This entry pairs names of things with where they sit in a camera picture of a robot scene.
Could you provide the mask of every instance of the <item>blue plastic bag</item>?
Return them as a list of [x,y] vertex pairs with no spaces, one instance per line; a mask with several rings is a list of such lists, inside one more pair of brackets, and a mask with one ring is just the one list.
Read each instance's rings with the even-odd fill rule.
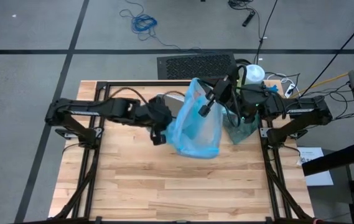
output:
[[214,103],[209,114],[203,118],[198,112],[207,104],[205,95],[198,79],[194,78],[177,119],[165,131],[167,143],[173,145],[181,156],[212,159],[220,152],[222,106]]

